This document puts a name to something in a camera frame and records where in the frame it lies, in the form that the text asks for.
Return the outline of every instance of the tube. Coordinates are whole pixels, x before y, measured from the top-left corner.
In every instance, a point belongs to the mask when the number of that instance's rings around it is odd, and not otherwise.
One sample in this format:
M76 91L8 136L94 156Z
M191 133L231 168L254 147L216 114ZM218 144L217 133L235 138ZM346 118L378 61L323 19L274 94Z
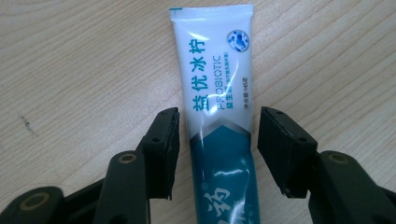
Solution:
M259 224L250 151L253 5L170 8L200 224Z

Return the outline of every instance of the screw hole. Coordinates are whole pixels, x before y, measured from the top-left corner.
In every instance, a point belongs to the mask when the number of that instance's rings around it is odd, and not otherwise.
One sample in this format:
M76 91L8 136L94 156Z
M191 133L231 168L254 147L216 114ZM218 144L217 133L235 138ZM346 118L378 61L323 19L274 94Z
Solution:
M340 155L340 154L335 154L335 153L329 155L329 160L337 162L337 163L341 163L341 164L348 163L347 157Z
M20 204L20 209L22 211L32 211L37 209L37 207L46 203L50 198L47 192L40 192L29 196Z
M109 224L126 224L128 222L128 218L125 215L116 215L110 219Z
M136 155L132 154L132 153L128 153L128 154L124 154L122 156L119 157L119 162L120 163L130 163L136 160Z

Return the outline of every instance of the light wooden surface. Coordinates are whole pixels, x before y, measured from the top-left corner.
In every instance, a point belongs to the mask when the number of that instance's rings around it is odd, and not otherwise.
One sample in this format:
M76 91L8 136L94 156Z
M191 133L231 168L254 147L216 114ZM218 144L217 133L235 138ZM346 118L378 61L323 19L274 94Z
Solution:
M249 1L0 1L0 210L29 189L65 195L104 177L156 114L181 111L174 200L152 223L195 223L191 161L169 7ZM257 148L259 112L288 113L319 151L355 157L396 191L396 2L253 1L255 157L262 223L310 223Z

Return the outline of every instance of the wood grain surface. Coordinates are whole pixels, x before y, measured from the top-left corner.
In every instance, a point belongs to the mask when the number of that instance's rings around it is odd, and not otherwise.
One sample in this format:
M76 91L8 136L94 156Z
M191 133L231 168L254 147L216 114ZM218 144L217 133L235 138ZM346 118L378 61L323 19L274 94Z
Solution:
M262 223L311 223L281 195L257 146L262 105L356 158L396 191L394 0L0 0L0 210L29 189L65 195L103 178L161 110L181 111L173 201L152 223L196 223L169 7L253 3L254 133Z

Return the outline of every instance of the logo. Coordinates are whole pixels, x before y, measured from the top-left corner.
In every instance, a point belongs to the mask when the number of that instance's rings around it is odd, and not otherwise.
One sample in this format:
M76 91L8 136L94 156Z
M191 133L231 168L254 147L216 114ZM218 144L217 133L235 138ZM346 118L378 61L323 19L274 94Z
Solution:
M235 30L228 34L227 42L231 49L244 52L248 49L249 46L249 39L247 33Z

